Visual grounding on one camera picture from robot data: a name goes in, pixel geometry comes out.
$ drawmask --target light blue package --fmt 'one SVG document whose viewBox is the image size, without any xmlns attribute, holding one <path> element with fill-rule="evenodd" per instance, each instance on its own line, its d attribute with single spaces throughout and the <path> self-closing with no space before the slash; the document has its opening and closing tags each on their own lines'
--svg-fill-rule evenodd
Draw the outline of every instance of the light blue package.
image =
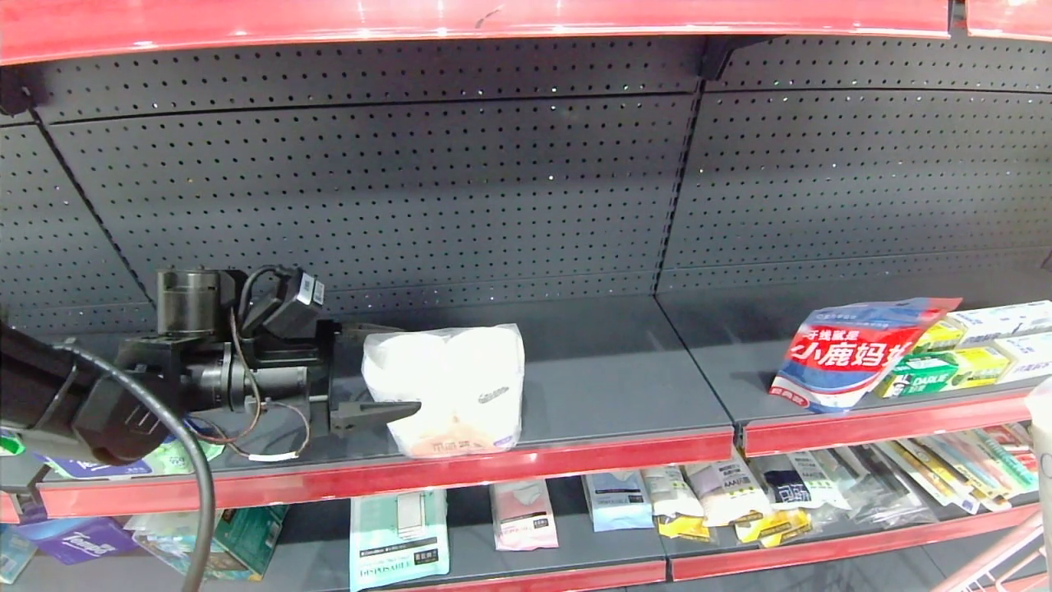
<svg viewBox="0 0 1052 592">
<path fill-rule="evenodd" d="M 652 529 L 650 495 L 639 471 L 585 475 L 592 530 Z"/>
<path fill-rule="evenodd" d="M 445 490 L 350 501 L 350 592 L 446 573 Z"/>
<path fill-rule="evenodd" d="M 37 547 L 15 532 L 9 525 L 0 525 L 0 583 L 15 584 L 18 574 L 28 565 Z"/>
</svg>

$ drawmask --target black cable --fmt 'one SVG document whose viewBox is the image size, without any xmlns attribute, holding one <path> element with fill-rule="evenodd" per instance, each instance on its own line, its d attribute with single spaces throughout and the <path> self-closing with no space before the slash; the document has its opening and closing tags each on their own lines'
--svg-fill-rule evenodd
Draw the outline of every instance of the black cable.
<svg viewBox="0 0 1052 592">
<path fill-rule="evenodd" d="M 211 481 L 211 469 L 208 468 L 208 461 L 201 450 L 201 445 L 197 438 L 183 425 L 182 420 L 176 416 L 154 393 L 149 392 L 138 381 L 128 376 L 123 370 L 115 367 L 95 354 L 84 351 L 72 344 L 56 344 L 56 350 L 72 352 L 77 358 L 90 363 L 102 370 L 114 381 L 124 387 L 137 400 L 142 402 L 149 411 L 161 421 L 162 424 L 173 433 L 186 449 L 190 457 L 190 465 L 194 467 L 194 474 L 198 484 L 198 497 L 201 509 L 198 514 L 198 536 L 190 554 L 190 564 L 186 569 L 186 576 L 183 578 L 183 592 L 198 592 L 201 589 L 201 581 L 204 579 L 204 570 L 208 566 L 208 555 L 211 553 L 211 537 L 216 530 L 216 490 Z"/>
<path fill-rule="evenodd" d="M 238 322 L 241 324 L 242 328 L 245 327 L 245 315 L 248 314 L 248 301 L 252 295 L 252 284 L 256 283 L 256 280 L 263 273 L 267 271 L 278 272 L 279 270 L 281 270 L 281 267 L 278 265 L 263 265 L 248 274 L 248 279 L 245 280 L 244 287 L 241 288 L 241 300 L 238 303 Z"/>
</svg>

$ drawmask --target pink package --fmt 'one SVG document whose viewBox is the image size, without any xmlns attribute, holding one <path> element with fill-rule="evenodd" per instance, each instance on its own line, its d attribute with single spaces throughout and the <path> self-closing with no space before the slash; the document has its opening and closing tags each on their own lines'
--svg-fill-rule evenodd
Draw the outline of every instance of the pink package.
<svg viewBox="0 0 1052 592">
<path fill-rule="evenodd" d="M 493 540 L 498 551 L 555 549 L 555 515 L 544 479 L 495 484 L 489 488 L 493 506 Z"/>
</svg>

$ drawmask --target shelf bracket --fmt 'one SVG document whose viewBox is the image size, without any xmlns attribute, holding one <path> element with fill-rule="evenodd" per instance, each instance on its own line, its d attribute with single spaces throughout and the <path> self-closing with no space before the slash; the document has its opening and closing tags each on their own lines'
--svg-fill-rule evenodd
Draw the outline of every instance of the shelf bracket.
<svg viewBox="0 0 1052 592">
<path fill-rule="evenodd" d="M 705 38 L 702 80 L 720 80 L 735 49 L 774 39 L 773 35 L 713 35 Z"/>
</svg>

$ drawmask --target pegboard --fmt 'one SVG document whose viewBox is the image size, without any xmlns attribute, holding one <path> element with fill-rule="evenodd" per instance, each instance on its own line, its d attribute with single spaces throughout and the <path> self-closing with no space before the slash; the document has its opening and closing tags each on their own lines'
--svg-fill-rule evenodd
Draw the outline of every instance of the pegboard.
<svg viewBox="0 0 1052 592">
<path fill-rule="evenodd" d="M 706 91 L 911 88 L 1052 93 L 1052 45 L 975 39 L 778 37 L 734 52 Z"/>
<path fill-rule="evenodd" d="M 1052 97 L 703 98 L 666 268 L 1049 246 Z"/>
<path fill-rule="evenodd" d="M 0 129 L 0 302 L 20 310 L 144 303 L 35 125 Z"/>
<path fill-rule="evenodd" d="M 931 274 L 977 269 L 1036 269 L 1049 248 L 967 250 L 786 263 L 754 263 L 669 269 L 661 274 L 659 291 L 739 287 L 764 283 L 797 283 L 866 275 Z"/>
<path fill-rule="evenodd" d="M 330 295 L 652 278 L 691 100 L 343 106 L 52 128 L 140 277 L 281 261 L 326 278 Z"/>
<path fill-rule="evenodd" d="M 319 43 L 25 66 L 45 121 L 332 104 L 690 93 L 701 37 Z"/>
</svg>

